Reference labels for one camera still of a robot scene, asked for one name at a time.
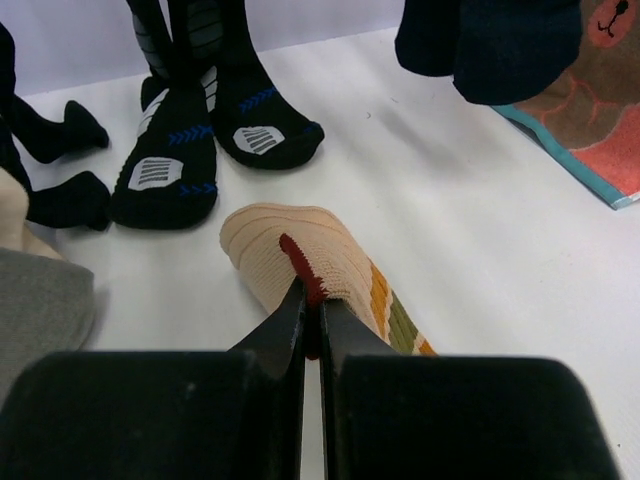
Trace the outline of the grey striped sock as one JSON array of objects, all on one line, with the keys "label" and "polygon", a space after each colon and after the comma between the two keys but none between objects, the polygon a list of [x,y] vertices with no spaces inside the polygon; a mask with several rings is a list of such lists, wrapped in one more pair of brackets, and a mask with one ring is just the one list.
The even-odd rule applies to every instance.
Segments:
[{"label": "grey striped sock", "polygon": [[96,313],[94,274],[76,264],[1,250],[1,397],[21,372],[56,351],[77,350]]}]

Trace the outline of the beige brown striped sock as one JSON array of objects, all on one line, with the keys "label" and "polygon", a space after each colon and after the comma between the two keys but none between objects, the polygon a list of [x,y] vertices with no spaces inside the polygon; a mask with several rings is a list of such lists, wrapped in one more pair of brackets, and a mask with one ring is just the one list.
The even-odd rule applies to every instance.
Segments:
[{"label": "beige brown striped sock", "polygon": [[1,247],[55,260],[63,257],[27,226],[29,198],[24,187],[1,169]]}]

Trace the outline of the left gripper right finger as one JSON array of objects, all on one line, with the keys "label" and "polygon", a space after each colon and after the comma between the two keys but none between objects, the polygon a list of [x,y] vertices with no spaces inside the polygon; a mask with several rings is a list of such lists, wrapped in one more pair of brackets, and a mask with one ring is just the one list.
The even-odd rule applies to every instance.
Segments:
[{"label": "left gripper right finger", "polygon": [[321,305],[320,337],[323,375],[371,375],[376,367],[405,357],[381,340],[341,300]]}]

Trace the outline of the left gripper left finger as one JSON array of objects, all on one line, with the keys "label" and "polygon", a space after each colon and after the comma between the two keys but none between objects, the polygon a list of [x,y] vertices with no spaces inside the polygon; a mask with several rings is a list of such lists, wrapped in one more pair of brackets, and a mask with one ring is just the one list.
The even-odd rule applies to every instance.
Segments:
[{"label": "left gripper left finger", "polygon": [[252,352],[266,375],[283,378],[303,357],[305,309],[304,285],[295,278],[277,309],[231,350]]}]

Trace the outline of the red beige striped sock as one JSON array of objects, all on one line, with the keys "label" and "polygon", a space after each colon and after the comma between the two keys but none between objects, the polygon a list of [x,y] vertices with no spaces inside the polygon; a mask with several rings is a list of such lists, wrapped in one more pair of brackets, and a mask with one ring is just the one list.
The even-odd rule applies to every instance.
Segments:
[{"label": "red beige striped sock", "polygon": [[332,212],[316,206],[251,204],[226,218],[220,245],[268,313],[298,278],[308,305],[342,300],[394,350],[436,354],[386,277]]}]

